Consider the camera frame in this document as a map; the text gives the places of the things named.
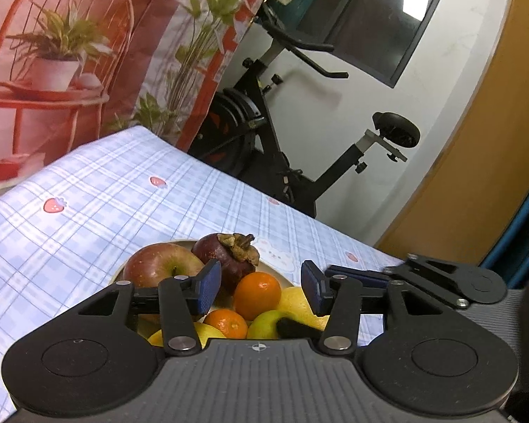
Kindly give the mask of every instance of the mandarin orange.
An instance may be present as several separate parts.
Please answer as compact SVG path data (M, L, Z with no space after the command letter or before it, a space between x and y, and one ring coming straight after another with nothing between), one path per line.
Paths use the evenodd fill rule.
M253 321L261 313L274 310L281 294L276 278L264 272L254 272L243 277L235 288L233 309L247 321Z
M209 312L203 323L219 329L228 339L244 339L247 337L248 326L243 316L228 308L219 308Z

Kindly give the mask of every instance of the blue cable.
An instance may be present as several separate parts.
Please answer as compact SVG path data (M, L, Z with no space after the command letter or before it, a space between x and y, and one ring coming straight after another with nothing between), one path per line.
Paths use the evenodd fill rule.
M528 216L529 216L529 194L523 201L521 208L519 208L518 212L515 214L508 228L505 230L504 234L500 237L496 245L488 253L488 256L486 256L484 260L482 261L482 263L480 264L481 267L492 268L496 264L498 259L501 257L502 253L506 250L508 245L515 238L515 235L519 232L519 230L521 229L521 226L523 225L523 223L525 222Z
M519 266L519 269L515 273L513 277L511 277L508 281L508 288L514 289L518 287L518 285L521 283L521 281L529 274L529 254L527 257L523 260L521 265Z

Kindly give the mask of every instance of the fruit bowl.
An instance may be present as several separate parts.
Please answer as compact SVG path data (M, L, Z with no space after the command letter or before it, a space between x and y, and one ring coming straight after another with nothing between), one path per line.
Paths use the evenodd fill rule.
M169 243L174 243L188 250L191 250L194 244L196 243L196 240L170 240ZM124 262L121 265L114 277L111 279L110 284L122 279L123 268L125 267L125 264L126 263ZM280 288L282 289L294 286L287 278L283 277L278 271L274 270L274 268L270 267L269 265L266 265L262 260L259 262L255 270L257 272L264 272L266 274L274 276L274 278L277 279L278 283L280 283ZM224 298L218 296L210 311L215 310L216 308L233 308L231 298ZM149 320L140 316L137 332L143 337L149 338L154 332L159 329L160 326L158 324L152 323Z

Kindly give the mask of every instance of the exercise bike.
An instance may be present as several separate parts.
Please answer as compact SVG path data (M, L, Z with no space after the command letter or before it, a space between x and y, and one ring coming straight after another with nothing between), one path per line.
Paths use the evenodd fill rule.
M275 74L271 84L263 87L261 76L285 49L326 78L346 79L348 73L328 72L303 54L299 49L333 52L334 47L306 43L290 36L266 3L259 9L255 21L271 36L271 47L255 61L245 59L243 66L247 71L235 86L216 93L190 146L190 155L311 217L316 216L315 201L348 169L355 166L357 173L366 169L367 164L360 159L372 145L385 148L394 162L407 161L389 142L413 148L420 139L419 129L399 114L376 112L372 120L378 134L367 129L316 181L304 176L302 170L291 168L280 149L265 100L266 94L282 83L282 78ZM255 149L257 136L262 152Z

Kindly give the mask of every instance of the yellow fruit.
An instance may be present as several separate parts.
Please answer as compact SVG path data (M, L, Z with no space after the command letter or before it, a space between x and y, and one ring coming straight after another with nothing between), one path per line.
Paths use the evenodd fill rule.
M300 287L283 289L280 296L280 302L276 309L289 313L291 318L296 321L320 330L326 328L327 321L329 320L329 315L318 317L312 313L308 300Z
M194 328L196 329L196 333L198 333L198 337L200 338L200 343L202 344L202 348L206 348L206 343L208 339L225 339L226 336L223 335L223 333L216 329L213 326L210 326L209 324L204 323L194 323Z
M156 347L162 347L162 330L159 329L151 337L147 339L151 345Z
M269 310L261 313L249 326L247 339L278 339L276 322L284 316L288 316L288 314L280 310Z
M196 333L198 334L202 348L206 347L206 343L209 338L225 339L226 337L219 331L219 329L207 324L196 322L194 323L194 328L196 329ZM151 337L149 337L149 343L151 345L155 345L156 347L162 347L162 330L158 330Z

